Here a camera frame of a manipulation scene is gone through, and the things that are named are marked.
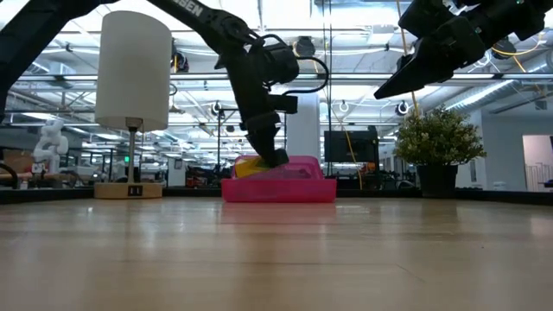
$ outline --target yellow cable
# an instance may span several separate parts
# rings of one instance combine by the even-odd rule
[[[522,64],[520,63],[520,60],[518,60],[518,57],[517,57],[517,56],[513,56],[512,58],[515,60],[515,62],[517,63],[518,67],[520,68],[520,70],[522,70],[523,73],[527,73],[527,72],[526,72],[526,69],[524,68],[524,66],[522,66]],[[536,87],[537,91],[540,92],[540,94],[542,94],[542,96],[543,96],[544,98],[547,98],[547,95],[545,95],[545,92],[542,90],[541,87],[539,87],[539,85],[534,84],[534,87]]]
[[[540,41],[542,40],[542,37],[543,37],[543,34],[539,34],[537,36],[536,46],[534,48],[529,49],[528,51],[518,52],[518,53],[508,53],[508,52],[498,50],[497,48],[492,48],[492,51],[495,52],[495,53],[499,53],[499,54],[503,54],[503,55],[507,55],[507,56],[520,56],[520,55],[528,54],[528,53],[534,52],[537,48],[539,48]]]
[[[317,68],[317,62],[312,60],[313,61],[313,68],[315,69],[315,72],[316,73],[319,73],[319,68]]]
[[[517,62],[517,65],[520,68],[520,70],[522,70],[523,73],[526,73],[526,69],[524,69],[524,67],[520,63],[520,60],[518,60],[517,56],[513,56],[512,58],[515,60],[515,62]]]
[[[340,123],[342,130],[346,132],[347,145],[349,146],[349,151],[352,153],[353,163],[355,163],[355,169],[357,170],[357,175],[359,176],[359,189],[363,190],[363,178],[361,177],[361,171],[357,167],[357,161],[355,160],[355,154],[353,153],[352,141],[349,139],[349,134],[347,134],[346,127],[344,126],[344,124],[342,123],[342,120],[340,120],[338,115],[336,115],[336,112],[334,111],[332,106],[330,106],[330,110],[332,111],[332,113]]]
[[[397,14],[399,15],[399,18],[401,18],[401,6],[399,4],[399,0],[396,0],[396,5],[397,5]],[[405,38],[405,30],[403,28],[401,28],[401,37],[402,37],[402,40],[404,42],[404,54],[407,55],[407,53],[408,53],[408,51],[407,51],[407,39]],[[415,92],[411,92],[411,98],[413,99],[413,105],[415,106],[415,113],[418,116],[419,115],[419,113],[418,113],[418,103],[416,101]]]

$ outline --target wooden tabletop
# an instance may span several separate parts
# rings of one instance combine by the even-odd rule
[[[0,310],[548,310],[553,213],[454,200],[0,208]]]

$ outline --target wooden lamp base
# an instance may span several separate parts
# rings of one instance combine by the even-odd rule
[[[96,183],[94,198],[105,200],[160,199],[163,185],[159,183]]]

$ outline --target pink bin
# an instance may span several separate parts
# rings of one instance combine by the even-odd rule
[[[236,161],[251,158],[240,156]],[[291,156],[288,164],[269,171],[222,181],[223,199],[232,203],[332,203],[336,180],[326,180],[312,156]]]

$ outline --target black monitor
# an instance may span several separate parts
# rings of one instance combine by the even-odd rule
[[[378,133],[372,130],[348,131],[356,162],[378,163]],[[325,131],[325,161],[353,163],[345,131]]]

